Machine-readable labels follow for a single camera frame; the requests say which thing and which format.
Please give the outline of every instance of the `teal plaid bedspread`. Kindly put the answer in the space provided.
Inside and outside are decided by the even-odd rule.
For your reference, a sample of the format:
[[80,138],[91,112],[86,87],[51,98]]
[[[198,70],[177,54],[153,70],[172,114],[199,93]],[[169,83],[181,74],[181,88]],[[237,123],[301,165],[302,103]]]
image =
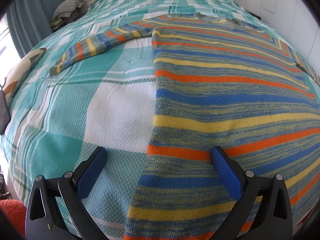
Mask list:
[[[135,187],[145,165],[156,98],[151,39],[120,44],[50,77],[49,68],[77,42],[126,23],[164,14],[238,18],[288,44],[233,0],[97,0],[87,14],[41,41],[47,52],[10,106],[12,120],[0,138],[14,187],[24,203],[36,175],[60,177],[97,146],[108,162],[83,200],[111,239],[120,239]],[[320,89],[310,79],[315,93]],[[297,213],[299,219],[310,205]],[[71,226],[66,211],[63,215]]]

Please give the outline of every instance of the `cushion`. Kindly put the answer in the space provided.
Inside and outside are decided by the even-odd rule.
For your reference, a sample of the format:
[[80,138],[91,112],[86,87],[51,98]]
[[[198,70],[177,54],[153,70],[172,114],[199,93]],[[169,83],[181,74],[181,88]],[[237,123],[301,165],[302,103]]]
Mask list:
[[30,71],[33,69],[33,67],[37,64],[39,59],[41,59],[45,51],[46,48],[40,48],[29,52],[19,61],[17,65],[14,66],[12,70],[10,70],[3,86],[5,101],[8,108],[15,93],[17,92],[23,81],[26,79]]

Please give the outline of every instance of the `folded towel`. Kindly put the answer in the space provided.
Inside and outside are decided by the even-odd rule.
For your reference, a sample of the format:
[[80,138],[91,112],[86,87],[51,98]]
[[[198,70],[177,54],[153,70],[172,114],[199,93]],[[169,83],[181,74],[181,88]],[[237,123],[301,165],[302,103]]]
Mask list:
[[87,0],[65,0],[54,11],[52,22],[55,22],[56,20],[61,18],[70,17],[71,13],[76,8],[81,8],[81,6],[83,6],[86,1]]

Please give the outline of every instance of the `knit fabric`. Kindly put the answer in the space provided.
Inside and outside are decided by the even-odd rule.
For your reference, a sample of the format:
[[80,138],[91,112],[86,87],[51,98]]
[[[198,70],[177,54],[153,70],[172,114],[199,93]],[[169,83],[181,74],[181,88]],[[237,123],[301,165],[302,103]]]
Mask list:
[[[156,107],[146,167],[125,239],[208,239],[230,198],[209,151],[244,170],[283,175],[292,213],[319,191],[319,77],[279,39],[239,20],[165,15],[117,27],[67,49],[52,74],[132,38],[152,35]],[[259,200],[243,227],[250,228]]]
[[15,199],[0,200],[0,208],[14,225],[17,231],[25,236],[25,223],[27,209],[24,204]]

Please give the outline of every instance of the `blue curtain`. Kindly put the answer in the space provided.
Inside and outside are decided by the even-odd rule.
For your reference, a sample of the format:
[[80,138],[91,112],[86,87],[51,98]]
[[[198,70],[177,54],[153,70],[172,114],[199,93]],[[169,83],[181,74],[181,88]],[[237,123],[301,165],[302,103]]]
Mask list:
[[64,0],[15,0],[7,11],[9,31],[19,56],[52,34],[52,15]]

